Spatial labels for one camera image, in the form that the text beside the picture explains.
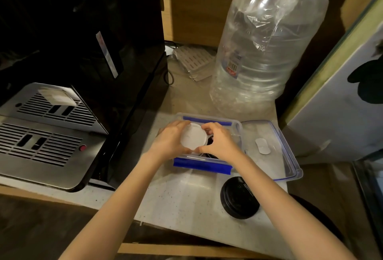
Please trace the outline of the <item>black round lid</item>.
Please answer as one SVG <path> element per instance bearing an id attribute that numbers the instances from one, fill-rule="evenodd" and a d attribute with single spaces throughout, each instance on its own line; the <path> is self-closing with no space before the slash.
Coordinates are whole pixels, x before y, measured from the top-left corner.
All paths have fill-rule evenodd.
<path id="1" fill-rule="evenodd" d="M 249 219 L 254 216 L 260 204 L 240 176 L 229 178 L 220 192 L 223 209 L 235 219 Z"/>

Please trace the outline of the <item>white cabinet with dark print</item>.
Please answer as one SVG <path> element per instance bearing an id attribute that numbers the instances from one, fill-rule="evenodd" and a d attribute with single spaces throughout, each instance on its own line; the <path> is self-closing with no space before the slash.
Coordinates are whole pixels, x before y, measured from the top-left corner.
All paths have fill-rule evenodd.
<path id="1" fill-rule="evenodd" d="M 383 0 L 372 0 L 280 120 L 300 165 L 383 150 Z"/>

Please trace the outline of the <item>person's left hand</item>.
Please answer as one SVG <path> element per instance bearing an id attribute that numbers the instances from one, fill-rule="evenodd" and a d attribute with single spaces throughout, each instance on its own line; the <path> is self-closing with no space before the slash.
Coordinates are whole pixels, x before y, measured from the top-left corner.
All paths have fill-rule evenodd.
<path id="1" fill-rule="evenodd" d="M 175 148 L 182 146 L 180 143 L 182 132 L 190 123 L 190 121 L 173 121 L 160 129 L 147 154 L 161 161 L 178 157 L 175 156 Z"/>

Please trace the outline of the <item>clear blue-edged container lid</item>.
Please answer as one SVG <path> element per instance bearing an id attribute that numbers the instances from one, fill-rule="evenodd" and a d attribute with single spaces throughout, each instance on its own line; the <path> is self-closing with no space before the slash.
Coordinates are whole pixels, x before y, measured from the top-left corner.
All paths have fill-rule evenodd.
<path id="1" fill-rule="evenodd" d="M 268 120 L 241 123 L 244 152 L 271 179 L 282 182 L 303 177 L 303 170 L 278 127 Z"/>

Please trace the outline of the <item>silver drip tray grate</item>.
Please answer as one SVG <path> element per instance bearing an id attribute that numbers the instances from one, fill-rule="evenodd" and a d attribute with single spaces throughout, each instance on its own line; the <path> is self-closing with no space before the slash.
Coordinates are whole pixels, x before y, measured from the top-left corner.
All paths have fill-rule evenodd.
<path id="1" fill-rule="evenodd" d="M 0 106 L 0 176 L 79 191 L 107 136 L 73 89 L 27 84 Z"/>

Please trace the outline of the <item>person's left forearm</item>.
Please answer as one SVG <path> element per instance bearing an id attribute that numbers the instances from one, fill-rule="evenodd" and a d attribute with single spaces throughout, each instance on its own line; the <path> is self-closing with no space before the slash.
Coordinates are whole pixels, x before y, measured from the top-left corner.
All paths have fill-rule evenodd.
<path id="1" fill-rule="evenodd" d="M 113 260 L 160 166 L 177 155 L 148 151 L 58 260 Z"/>

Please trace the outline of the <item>black coffee machine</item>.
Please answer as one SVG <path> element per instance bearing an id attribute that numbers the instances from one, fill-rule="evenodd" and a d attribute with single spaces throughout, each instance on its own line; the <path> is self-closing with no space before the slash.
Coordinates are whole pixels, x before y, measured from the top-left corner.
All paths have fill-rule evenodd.
<path id="1" fill-rule="evenodd" d="M 160 0 L 0 0 L 0 106 L 30 83 L 73 89 L 108 132 L 90 179 L 116 189 L 133 170 L 165 74 Z"/>

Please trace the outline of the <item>large clear plastic water bottle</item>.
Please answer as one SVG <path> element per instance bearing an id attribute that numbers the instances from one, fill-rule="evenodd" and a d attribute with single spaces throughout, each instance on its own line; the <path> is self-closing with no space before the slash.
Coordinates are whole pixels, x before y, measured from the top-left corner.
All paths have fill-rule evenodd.
<path id="1" fill-rule="evenodd" d="M 249 112 L 285 89 L 324 21 L 329 0 L 232 0 L 210 97 L 221 112 Z"/>

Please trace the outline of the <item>person's right forearm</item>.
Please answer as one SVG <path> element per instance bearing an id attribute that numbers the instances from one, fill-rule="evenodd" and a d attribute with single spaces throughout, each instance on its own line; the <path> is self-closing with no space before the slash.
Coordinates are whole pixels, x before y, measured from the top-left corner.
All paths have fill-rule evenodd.
<path id="1" fill-rule="evenodd" d="M 250 157 L 237 151 L 229 153 L 225 160 L 242 176 L 297 260 L 357 260 L 329 229 L 263 172 Z"/>

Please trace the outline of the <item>white round cup lid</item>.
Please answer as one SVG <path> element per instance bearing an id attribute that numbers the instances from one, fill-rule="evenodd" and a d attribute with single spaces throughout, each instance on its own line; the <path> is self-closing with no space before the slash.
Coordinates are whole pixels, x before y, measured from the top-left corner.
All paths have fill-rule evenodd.
<path id="1" fill-rule="evenodd" d="M 199 124 L 190 123 L 184 128 L 180 143 L 190 150 L 196 150 L 200 146 L 207 145 L 208 136 Z"/>

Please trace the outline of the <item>clear blue-clip storage container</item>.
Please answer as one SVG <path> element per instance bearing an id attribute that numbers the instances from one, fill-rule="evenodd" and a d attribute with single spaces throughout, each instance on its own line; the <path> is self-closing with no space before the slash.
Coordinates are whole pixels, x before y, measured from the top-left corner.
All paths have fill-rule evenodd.
<path id="1" fill-rule="evenodd" d="M 190 122 L 184 128 L 180 142 L 192 152 L 176 157 L 173 166 L 230 175 L 233 167 L 227 156 L 211 145 L 219 143 L 220 134 L 226 133 L 232 144 L 244 151 L 242 123 L 235 119 L 182 112 L 177 113 L 175 119 Z"/>

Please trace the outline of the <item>person's right hand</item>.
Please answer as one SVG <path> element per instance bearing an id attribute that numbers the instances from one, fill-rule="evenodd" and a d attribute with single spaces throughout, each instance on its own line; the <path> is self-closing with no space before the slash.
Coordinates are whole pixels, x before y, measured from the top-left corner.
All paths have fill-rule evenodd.
<path id="1" fill-rule="evenodd" d="M 233 141 L 231 133 L 218 122 L 208 122 L 201 125 L 201 128 L 209 135 L 213 135 L 214 151 L 213 156 L 233 165 L 243 155 L 242 150 Z"/>

